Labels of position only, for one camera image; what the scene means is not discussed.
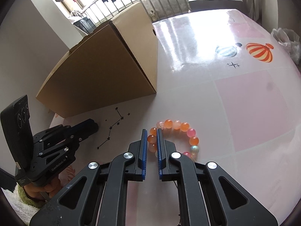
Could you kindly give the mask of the left hand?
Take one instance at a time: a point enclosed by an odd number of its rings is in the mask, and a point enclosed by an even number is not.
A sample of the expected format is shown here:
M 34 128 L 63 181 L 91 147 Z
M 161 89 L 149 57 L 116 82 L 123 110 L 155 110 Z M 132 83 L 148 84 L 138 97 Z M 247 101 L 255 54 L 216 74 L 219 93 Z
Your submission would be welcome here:
M 24 191 L 28 198 L 43 200 L 42 192 L 46 192 L 49 194 L 49 197 L 52 198 L 61 190 L 61 181 L 58 177 L 55 177 L 49 184 L 44 187 L 38 187 L 34 184 L 30 183 L 24 186 Z

